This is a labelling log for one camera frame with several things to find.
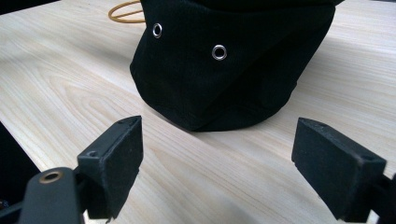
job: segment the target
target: table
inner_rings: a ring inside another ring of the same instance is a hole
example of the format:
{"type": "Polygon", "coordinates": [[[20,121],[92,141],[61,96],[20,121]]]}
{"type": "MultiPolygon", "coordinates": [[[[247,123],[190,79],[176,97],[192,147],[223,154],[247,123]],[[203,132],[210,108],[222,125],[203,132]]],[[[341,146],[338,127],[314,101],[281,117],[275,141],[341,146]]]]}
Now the table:
{"type": "Polygon", "coordinates": [[[40,170],[74,168],[112,123],[143,117],[145,158],[113,223],[338,223],[290,160],[299,117],[331,125],[396,173],[396,4],[339,5],[267,121],[189,133],[141,100],[129,64],[145,24],[109,20],[120,3],[64,0],[0,16],[0,119],[40,170]]]}

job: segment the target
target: metal eyelet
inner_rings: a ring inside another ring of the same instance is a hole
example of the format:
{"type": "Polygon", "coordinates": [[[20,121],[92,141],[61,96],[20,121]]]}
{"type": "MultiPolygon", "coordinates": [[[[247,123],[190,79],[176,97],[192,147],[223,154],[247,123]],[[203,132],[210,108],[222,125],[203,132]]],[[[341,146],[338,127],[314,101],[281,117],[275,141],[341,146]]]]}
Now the metal eyelet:
{"type": "Polygon", "coordinates": [[[163,27],[159,23],[155,23],[152,27],[152,34],[155,38],[160,38],[163,33],[163,27]]]}
{"type": "Polygon", "coordinates": [[[227,57],[227,49],[222,45],[216,45],[212,50],[212,57],[218,61],[222,61],[227,57]]]}

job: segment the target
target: black fabric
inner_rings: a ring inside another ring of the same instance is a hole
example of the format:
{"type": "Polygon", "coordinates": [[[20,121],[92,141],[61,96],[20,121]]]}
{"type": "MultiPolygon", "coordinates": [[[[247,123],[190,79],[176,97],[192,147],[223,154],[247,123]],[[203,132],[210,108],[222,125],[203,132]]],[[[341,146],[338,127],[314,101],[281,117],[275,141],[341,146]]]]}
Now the black fabric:
{"type": "Polygon", "coordinates": [[[289,100],[339,2],[142,0],[147,29],[131,63],[136,87],[187,130],[254,125],[289,100]],[[216,45],[227,49],[222,61],[212,57],[216,45]]]}

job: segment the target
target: wooden table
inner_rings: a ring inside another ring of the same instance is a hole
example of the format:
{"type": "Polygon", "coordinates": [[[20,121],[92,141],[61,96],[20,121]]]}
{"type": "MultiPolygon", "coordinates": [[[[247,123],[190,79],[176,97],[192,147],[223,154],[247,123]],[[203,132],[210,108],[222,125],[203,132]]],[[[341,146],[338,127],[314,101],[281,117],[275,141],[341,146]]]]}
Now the wooden table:
{"type": "Polygon", "coordinates": [[[0,119],[39,169],[74,168],[113,122],[143,117],[141,173],[114,223],[338,223],[290,160],[299,117],[333,126],[396,173],[396,4],[338,6],[289,102],[267,121],[187,133],[141,100],[129,64],[145,24],[109,20],[121,2],[0,16],[0,119]]]}

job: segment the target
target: looped cord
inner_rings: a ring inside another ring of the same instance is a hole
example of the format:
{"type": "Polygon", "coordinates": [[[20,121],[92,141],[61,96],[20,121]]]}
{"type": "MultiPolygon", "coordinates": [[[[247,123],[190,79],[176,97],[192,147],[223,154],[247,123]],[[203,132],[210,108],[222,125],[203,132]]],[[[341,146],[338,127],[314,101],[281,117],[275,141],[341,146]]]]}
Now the looped cord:
{"type": "Polygon", "coordinates": [[[127,7],[129,5],[134,5],[140,3],[140,1],[132,1],[132,2],[126,2],[126,3],[122,3],[119,4],[113,8],[110,9],[110,11],[108,11],[108,17],[113,20],[113,21],[117,21],[117,22],[122,22],[122,23],[141,23],[141,22],[145,22],[144,19],[137,19],[137,20],[124,20],[124,19],[120,19],[122,17],[126,17],[126,16],[130,16],[130,15],[134,15],[136,13],[140,13],[143,12],[143,10],[137,10],[137,11],[133,11],[133,12],[128,12],[128,13],[124,13],[121,15],[117,15],[117,16],[113,16],[113,13],[115,11],[117,11],[118,9],[122,8],[122,7],[127,7]]]}

